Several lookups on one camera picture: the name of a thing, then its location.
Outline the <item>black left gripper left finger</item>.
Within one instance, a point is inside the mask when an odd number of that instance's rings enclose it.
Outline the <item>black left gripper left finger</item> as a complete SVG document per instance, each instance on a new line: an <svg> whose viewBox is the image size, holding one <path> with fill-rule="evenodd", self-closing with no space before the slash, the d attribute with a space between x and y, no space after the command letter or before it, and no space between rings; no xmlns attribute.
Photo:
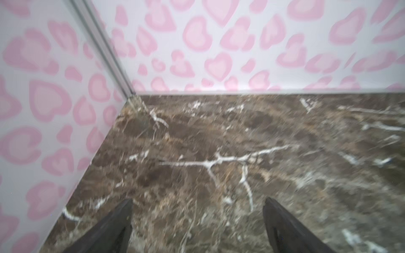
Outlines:
<svg viewBox="0 0 405 253"><path fill-rule="evenodd" d="M63 253L126 253L132 233L133 201L125 199Z"/></svg>

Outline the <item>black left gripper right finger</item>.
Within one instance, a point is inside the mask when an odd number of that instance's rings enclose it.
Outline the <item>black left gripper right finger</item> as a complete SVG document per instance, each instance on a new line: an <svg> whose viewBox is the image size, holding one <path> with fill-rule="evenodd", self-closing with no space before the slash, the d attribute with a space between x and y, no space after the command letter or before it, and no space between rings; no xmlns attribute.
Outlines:
<svg viewBox="0 0 405 253"><path fill-rule="evenodd" d="M263 219L275 253L334 253L306 226L273 198L266 198Z"/></svg>

